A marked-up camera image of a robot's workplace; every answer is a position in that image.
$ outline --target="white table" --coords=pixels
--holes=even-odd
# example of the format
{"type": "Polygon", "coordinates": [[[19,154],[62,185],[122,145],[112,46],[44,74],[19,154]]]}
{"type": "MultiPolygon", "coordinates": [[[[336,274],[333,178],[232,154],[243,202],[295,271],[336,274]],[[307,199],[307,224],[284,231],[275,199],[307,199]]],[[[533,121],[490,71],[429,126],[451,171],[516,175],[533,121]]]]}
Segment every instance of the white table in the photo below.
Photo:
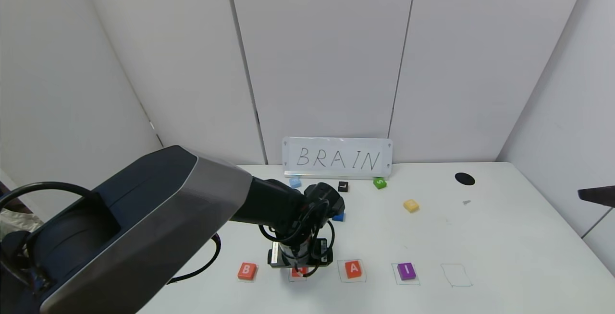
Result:
{"type": "MultiPolygon", "coordinates": [[[[288,181],[279,166],[243,168],[288,181]]],[[[316,182],[302,179],[300,189],[316,182]]],[[[336,260],[361,259],[365,283],[341,283],[336,262],[289,283],[288,270],[267,265],[271,243],[257,226],[229,222],[213,266],[165,286],[141,313],[615,313],[615,278],[509,163],[399,164],[385,189],[349,182],[333,252],[336,260]],[[458,183],[457,172],[476,184],[458,183]],[[419,211],[402,207],[409,198],[419,211]],[[259,265],[253,283],[237,280],[242,262],[259,265]],[[397,285],[398,262],[416,265],[420,286],[397,285]],[[442,264],[463,264],[472,286],[451,286],[442,264]]],[[[179,273],[200,268],[213,250],[208,242],[179,273]]]]}

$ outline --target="light blue block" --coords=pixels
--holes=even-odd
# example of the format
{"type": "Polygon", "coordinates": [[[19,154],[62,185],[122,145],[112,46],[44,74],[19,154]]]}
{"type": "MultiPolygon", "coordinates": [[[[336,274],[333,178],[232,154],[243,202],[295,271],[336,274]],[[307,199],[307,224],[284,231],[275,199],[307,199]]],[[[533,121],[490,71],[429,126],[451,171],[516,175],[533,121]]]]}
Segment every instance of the light blue block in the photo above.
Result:
{"type": "Polygon", "coordinates": [[[342,213],[342,214],[338,214],[336,216],[333,216],[332,220],[335,220],[336,222],[343,222],[344,221],[344,217],[345,217],[345,213],[342,213]]]}
{"type": "Polygon", "coordinates": [[[301,180],[299,180],[299,178],[291,178],[288,182],[290,182],[290,187],[292,188],[301,187],[301,180]]]}

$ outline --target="black circle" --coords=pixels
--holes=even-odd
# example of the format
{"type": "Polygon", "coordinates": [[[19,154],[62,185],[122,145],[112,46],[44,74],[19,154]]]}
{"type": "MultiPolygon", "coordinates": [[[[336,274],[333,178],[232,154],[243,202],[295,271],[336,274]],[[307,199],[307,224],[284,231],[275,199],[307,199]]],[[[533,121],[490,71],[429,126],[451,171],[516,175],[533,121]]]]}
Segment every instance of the black circle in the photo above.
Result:
{"type": "Polygon", "coordinates": [[[474,183],[476,183],[476,180],[465,172],[457,172],[457,174],[455,174],[455,179],[457,182],[465,185],[474,185],[474,183]]]}

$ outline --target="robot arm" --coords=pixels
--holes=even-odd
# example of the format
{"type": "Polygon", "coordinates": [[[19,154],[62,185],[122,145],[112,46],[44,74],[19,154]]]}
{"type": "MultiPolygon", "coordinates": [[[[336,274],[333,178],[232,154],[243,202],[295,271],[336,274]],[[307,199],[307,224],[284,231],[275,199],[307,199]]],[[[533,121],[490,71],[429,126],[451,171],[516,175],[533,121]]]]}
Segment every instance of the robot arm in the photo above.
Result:
{"type": "MultiPolygon", "coordinates": [[[[0,207],[25,192],[66,190],[62,185],[22,187],[0,207]]],[[[179,146],[141,157],[94,190],[81,190],[81,199],[42,227],[20,231],[16,246],[2,241],[3,268],[24,283],[16,312],[135,313],[228,220],[259,225],[273,242],[272,267],[327,266],[332,243],[327,246],[318,232],[344,210],[343,199],[325,183],[301,194],[179,146]]]]}

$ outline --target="orange letter block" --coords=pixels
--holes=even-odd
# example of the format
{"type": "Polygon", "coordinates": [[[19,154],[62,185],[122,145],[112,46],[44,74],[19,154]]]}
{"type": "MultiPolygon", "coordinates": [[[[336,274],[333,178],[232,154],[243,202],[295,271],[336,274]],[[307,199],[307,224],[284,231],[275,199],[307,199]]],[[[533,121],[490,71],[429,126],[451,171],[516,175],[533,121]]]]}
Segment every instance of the orange letter block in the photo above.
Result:
{"type": "Polygon", "coordinates": [[[299,268],[299,272],[301,272],[302,275],[300,275],[299,273],[297,273],[297,271],[295,271],[295,268],[292,268],[292,272],[290,273],[291,277],[302,277],[302,275],[306,274],[308,272],[308,268],[307,267],[300,267],[299,268]]]}
{"type": "Polygon", "coordinates": [[[237,273],[237,277],[243,280],[252,280],[254,279],[254,273],[257,272],[257,264],[250,264],[248,262],[244,262],[241,264],[241,268],[239,269],[239,273],[237,273]]]}
{"type": "Polygon", "coordinates": [[[346,275],[348,279],[360,277],[363,273],[361,272],[361,265],[359,265],[358,260],[349,261],[345,264],[346,275]]]}

